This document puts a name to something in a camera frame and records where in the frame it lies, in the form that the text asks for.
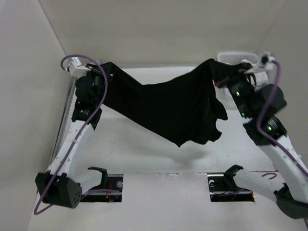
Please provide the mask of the black tank top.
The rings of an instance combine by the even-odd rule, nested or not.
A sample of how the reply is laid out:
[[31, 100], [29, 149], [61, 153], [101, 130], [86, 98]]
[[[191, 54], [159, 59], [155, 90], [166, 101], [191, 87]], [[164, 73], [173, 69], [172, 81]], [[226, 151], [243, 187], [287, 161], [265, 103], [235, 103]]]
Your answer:
[[213, 59], [170, 81], [141, 84], [112, 62], [102, 64], [108, 81], [104, 105], [181, 147], [187, 141], [215, 142], [217, 120], [228, 120], [217, 99], [214, 82], [238, 74], [244, 64]]

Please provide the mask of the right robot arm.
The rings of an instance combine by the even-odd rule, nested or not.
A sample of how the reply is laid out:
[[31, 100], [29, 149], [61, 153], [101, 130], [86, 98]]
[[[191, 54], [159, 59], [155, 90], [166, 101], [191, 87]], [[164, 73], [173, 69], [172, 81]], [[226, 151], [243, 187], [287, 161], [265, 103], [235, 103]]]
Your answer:
[[223, 185], [231, 191], [254, 191], [272, 200], [286, 216], [307, 219], [308, 169], [293, 149], [286, 128], [276, 117], [276, 113], [286, 106], [286, 101], [278, 86], [281, 66], [277, 61], [269, 64], [276, 66], [272, 84], [252, 83], [250, 77], [266, 68], [264, 65], [252, 67], [248, 63], [223, 64], [214, 83], [217, 88], [229, 90], [241, 116], [249, 119], [243, 124], [247, 135], [269, 157], [284, 181], [273, 182], [253, 176], [242, 166], [233, 165], [224, 172]]

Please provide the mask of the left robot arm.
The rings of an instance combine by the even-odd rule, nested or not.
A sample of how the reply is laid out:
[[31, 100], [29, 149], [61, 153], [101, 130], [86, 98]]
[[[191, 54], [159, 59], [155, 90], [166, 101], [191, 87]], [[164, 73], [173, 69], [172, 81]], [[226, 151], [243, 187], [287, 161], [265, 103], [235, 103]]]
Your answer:
[[35, 179], [39, 201], [49, 206], [75, 208], [91, 189], [103, 192], [108, 186], [104, 168], [89, 167], [85, 173], [75, 174], [83, 149], [101, 118], [102, 100], [113, 78], [111, 63], [86, 67], [89, 71], [76, 81], [76, 101], [67, 137], [46, 172], [38, 173]]

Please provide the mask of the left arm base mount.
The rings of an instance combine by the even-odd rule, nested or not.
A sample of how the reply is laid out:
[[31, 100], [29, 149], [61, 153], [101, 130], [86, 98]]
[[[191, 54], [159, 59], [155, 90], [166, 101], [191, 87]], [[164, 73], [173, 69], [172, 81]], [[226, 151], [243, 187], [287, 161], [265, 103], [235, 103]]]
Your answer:
[[123, 174], [108, 174], [105, 168], [89, 167], [80, 179], [81, 202], [120, 203], [122, 201]]

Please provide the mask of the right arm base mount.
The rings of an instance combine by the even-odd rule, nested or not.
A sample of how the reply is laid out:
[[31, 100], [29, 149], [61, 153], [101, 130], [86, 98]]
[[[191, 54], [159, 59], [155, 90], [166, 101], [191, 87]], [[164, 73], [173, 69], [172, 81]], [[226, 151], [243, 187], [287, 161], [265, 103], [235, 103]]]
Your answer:
[[240, 188], [235, 184], [233, 177], [242, 166], [233, 165], [223, 173], [207, 175], [209, 196], [211, 202], [254, 202], [252, 191]]

